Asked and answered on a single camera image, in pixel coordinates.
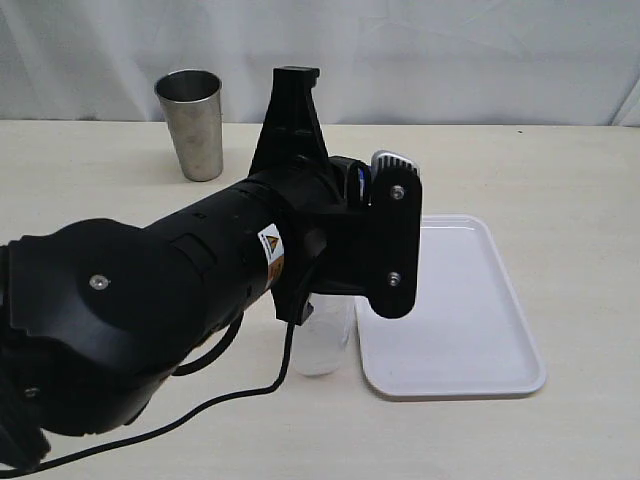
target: warning label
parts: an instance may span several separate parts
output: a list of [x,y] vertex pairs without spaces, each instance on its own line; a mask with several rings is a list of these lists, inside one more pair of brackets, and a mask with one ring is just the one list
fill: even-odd
[[267,258],[267,284],[264,289],[268,290],[271,284],[280,277],[284,268],[284,244],[278,227],[274,223],[263,228],[258,233],[258,238]]

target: white curtain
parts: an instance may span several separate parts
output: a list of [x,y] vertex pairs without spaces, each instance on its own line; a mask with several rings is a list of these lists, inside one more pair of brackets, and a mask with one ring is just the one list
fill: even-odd
[[287,64],[325,123],[640,125],[640,2],[0,0],[2,118],[157,120],[199,67],[259,122]]

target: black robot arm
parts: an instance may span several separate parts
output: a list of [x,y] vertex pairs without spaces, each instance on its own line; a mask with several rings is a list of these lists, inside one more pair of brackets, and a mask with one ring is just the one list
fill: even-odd
[[78,222],[0,247],[0,461],[35,468],[40,429],[129,424],[195,347],[271,291],[302,323],[310,292],[361,295],[398,318],[416,293],[422,190],[328,157],[317,69],[274,70],[248,178],[137,228]]

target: table surface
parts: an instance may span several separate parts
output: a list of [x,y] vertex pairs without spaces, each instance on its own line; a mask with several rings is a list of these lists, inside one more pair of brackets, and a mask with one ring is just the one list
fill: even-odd
[[[0,122],[0,244],[70,222],[144,226],[246,175],[259,126],[225,125],[218,179],[183,179],[163,124]],[[422,168],[425,214],[491,228],[549,378],[519,400],[388,402],[357,345],[334,374],[291,372],[274,395],[219,405],[148,443],[41,474],[60,479],[640,478],[640,130],[327,126],[331,153],[386,148]],[[53,456],[160,426],[201,400],[275,377],[271,299],[230,350],[173,379],[131,427],[49,435]]]

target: metal cup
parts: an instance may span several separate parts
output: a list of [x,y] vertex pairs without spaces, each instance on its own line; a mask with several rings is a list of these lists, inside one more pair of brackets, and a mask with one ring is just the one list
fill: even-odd
[[220,79],[205,70],[173,72],[155,85],[182,173],[195,182],[222,173],[221,89]]

